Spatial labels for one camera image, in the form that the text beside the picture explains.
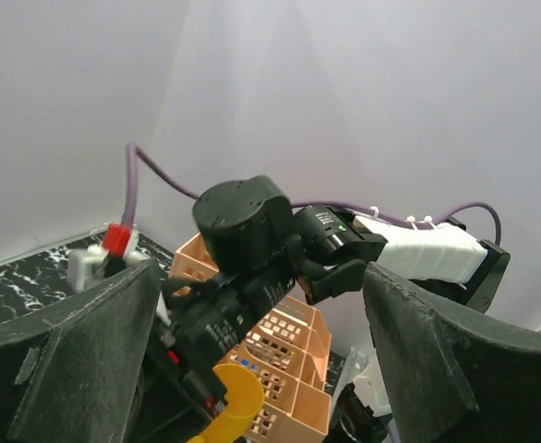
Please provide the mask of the pink plastic file organizer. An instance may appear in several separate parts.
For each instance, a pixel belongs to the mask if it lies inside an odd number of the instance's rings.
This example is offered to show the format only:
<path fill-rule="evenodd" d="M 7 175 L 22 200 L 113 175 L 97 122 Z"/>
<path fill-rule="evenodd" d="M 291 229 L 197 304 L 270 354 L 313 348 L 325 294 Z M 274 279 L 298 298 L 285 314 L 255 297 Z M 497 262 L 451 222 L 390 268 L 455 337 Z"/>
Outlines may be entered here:
<path fill-rule="evenodd" d="M 279 259 L 266 269 L 235 275 L 291 276 Z M 176 250 L 170 277 L 206 281 L 219 273 L 200 235 Z M 252 442 L 320 442 L 328 434 L 331 395 L 327 380 L 331 334 L 322 314 L 287 294 L 218 364 L 254 372 L 264 403 L 244 437 Z"/>

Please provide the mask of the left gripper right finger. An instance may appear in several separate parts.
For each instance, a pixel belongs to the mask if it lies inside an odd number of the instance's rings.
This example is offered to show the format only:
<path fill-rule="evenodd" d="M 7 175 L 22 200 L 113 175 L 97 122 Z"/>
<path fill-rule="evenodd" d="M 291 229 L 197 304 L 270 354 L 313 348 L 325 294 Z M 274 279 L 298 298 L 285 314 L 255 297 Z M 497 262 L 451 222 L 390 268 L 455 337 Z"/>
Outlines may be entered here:
<path fill-rule="evenodd" d="M 375 263 L 363 296 L 401 441 L 541 442 L 540 332 Z"/>

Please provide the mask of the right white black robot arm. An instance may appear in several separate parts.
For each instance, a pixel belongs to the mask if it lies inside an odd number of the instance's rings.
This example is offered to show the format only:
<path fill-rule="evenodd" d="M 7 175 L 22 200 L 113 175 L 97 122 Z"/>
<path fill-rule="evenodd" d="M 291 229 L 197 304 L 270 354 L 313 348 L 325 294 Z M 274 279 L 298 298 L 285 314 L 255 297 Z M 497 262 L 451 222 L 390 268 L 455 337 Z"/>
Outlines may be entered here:
<path fill-rule="evenodd" d="M 202 423 L 187 442 L 320 442 L 331 337 L 315 305 L 358 292 L 378 263 L 486 311 L 510 262 L 452 216 L 362 224 L 335 204 L 295 205 L 269 177 L 220 183 L 192 215 L 208 261 L 162 283 L 149 353 Z"/>

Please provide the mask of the orange wine glass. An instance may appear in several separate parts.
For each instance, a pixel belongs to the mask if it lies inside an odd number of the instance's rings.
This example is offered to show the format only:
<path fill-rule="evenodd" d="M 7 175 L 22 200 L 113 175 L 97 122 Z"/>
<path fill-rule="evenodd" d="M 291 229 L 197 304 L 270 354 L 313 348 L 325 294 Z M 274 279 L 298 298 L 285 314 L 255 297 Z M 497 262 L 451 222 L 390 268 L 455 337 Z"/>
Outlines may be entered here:
<path fill-rule="evenodd" d="M 212 422 L 188 442 L 234 442 L 250 427 L 264 403 L 264 389 L 250 369 L 232 363 L 216 365 L 213 372 L 227 389 L 227 405 Z"/>

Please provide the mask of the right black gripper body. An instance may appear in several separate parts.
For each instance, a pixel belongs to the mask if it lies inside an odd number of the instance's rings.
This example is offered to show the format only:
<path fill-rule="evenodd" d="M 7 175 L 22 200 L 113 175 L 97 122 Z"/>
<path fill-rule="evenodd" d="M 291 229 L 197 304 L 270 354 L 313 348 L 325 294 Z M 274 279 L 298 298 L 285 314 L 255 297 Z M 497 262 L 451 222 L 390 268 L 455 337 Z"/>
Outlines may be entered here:
<path fill-rule="evenodd" d="M 291 276 L 162 280 L 167 319 L 154 319 L 148 353 L 192 404 L 206 415 L 218 415 L 228 404 L 228 388 L 213 367 L 294 286 Z"/>

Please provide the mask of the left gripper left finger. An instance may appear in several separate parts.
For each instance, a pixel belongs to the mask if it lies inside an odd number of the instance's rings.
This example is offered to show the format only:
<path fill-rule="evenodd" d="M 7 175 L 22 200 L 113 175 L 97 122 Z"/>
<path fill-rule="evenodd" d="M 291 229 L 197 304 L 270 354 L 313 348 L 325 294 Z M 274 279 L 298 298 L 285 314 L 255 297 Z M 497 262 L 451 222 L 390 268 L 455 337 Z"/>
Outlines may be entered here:
<path fill-rule="evenodd" d="M 121 442 L 160 294 L 144 260 L 0 324 L 0 442 Z"/>

